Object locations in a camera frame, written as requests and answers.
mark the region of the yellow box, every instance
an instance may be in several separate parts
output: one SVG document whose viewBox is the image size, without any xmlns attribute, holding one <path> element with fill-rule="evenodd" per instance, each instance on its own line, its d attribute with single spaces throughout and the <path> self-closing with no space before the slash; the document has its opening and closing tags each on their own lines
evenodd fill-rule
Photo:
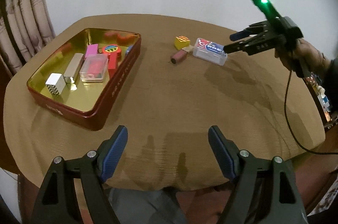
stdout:
<svg viewBox="0 0 338 224">
<path fill-rule="evenodd" d="M 184 47 L 189 46 L 190 40 L 189 40 L 189 38 L 187 38 L 185 36 L 176 36 L 174 45 L 175 45 L 176 49 L 180 50 Z"/>
</svg>

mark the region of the metal screw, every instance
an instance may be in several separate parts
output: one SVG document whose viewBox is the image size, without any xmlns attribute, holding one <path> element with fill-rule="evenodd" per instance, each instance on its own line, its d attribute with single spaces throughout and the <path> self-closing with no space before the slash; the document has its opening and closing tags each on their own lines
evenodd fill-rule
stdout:
<svg viewBox="0 0 338 224">
<path fill-rule="evenodd" d="M 249 152 L 248 152 L 247 150 L 241 150 L 241 151 L 239 152 L 239 154 L 240 154 L 241 156 L 244 156 L 244 157 L 248 157 L 248 156 L 249 156 Z"/>
<path fill-rule="evenodd" d="M 277 163 L 282 163 L 282 162 L 283 162 L 283 159 L 281 159 L 279 156 L 276 156 L 276 157 L 274 158 L 274 160 L 275 160 L 275 162 L 277 162 Z"/>
<path fill-rule="evenodd" d="M 88 157 L 94 157 L 96 155 L 96 151 L 89 151 L 88 153 L 87 153 L 87 156 Z"/>
<path fill-rule="evenodd" d="M 54 163 L 60 163 L 61 162 L 61 160 L 62 160 L 62 158 L 61 158 L 61 156 L 57 156 L 56 158 L 54 158 Z"/>
</svg>

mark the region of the beige curtain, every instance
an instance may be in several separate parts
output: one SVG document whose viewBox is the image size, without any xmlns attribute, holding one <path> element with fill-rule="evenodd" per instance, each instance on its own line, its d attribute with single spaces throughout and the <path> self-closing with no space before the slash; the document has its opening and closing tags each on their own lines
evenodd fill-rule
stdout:
<svg viewBox="0 0 338 224">
<path fill-rule="evenodd" d="M 5 0 L 9 26 L 0 13 L 0 60 L 14 75 L 54 38 L 44 0 Z"/>
</svg>

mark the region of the black cable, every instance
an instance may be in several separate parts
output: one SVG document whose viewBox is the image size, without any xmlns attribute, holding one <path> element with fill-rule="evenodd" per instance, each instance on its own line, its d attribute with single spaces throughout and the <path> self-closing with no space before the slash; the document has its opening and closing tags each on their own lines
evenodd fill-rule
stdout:
<svg viewBox="0 0 338 224">
<path fill-rule="evenodd" d="M 284 99 L 284 115 L 285 115 L 285 119 L 286 119 L 286 123 L 288 124 L 289 130 L 292 134 L 293 139 L 295 139 L 296 143 L 298 144 L 298 146 L 300 146 L 303 150 L 309 152 L 309 153 L 313 153 L 313 154 L 322 154 L 322 155 L 328 155 L 328 154 L 335 154 L 338 155 L 337 153 L 321 153 L 321 152 L 315 152 L 315 151 L 311 151 L 307 148 L 305 148 L 302 144 L 299 143 L 299 141 L 297 140 L 295 134 L 293 133 L 289 120 L 288 120 L 288 115 L 286 114 L 286 98 L 288 97 L 288 91 L 289 91 L 289 85 L 290 85 L 290 81 L 291 81 L 291 75 L 292 75 L 292 71 L 290 71 L 290 75 L 289 75 L 289 80 L 288 80 L 288 84 L 286 85 L 286 92 L 285 92 L 285 99 Z"/>
</svg>

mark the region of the transparent plastic box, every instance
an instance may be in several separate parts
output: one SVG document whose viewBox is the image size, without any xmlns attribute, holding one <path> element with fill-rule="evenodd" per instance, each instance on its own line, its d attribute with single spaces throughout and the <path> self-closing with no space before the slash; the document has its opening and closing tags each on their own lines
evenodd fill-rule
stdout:
<svg viewBox="0 0 338 224">
<path fill-rule="evenodd" d="M 82 82 L 103 82 L 107 71 L 107 54 L 95 54 L 86 58 L 80 70 Z"/>
<path fill-rule="evenodd" d="M 228 55 L 223 51 L 223 45 L 197 38 L 193 55 L 223 66 L 228 58 Z"/>
</svg>

